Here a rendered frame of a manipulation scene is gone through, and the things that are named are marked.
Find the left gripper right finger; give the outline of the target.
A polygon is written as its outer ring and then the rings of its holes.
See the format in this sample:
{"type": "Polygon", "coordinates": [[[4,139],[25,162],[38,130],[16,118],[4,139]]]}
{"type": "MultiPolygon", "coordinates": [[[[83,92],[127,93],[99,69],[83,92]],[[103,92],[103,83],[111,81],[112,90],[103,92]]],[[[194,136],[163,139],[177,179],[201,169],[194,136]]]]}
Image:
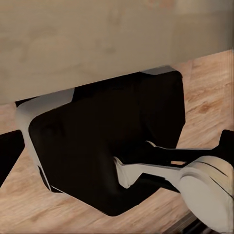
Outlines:
{"type": "Polygon", "coordinates": [[[234,168],[234,131],[222,131],[219,147],[234,168]]]}

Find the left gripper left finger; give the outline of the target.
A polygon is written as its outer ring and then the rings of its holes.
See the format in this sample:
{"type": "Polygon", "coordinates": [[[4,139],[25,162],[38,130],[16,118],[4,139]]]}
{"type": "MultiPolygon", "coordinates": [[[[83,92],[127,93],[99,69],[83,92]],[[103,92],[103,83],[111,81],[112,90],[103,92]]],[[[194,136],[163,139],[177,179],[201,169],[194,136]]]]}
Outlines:
{"type": "Polygon", "coordinates": [[[0,187],[25,148],[21,130],[0,135],[0,187]]]}

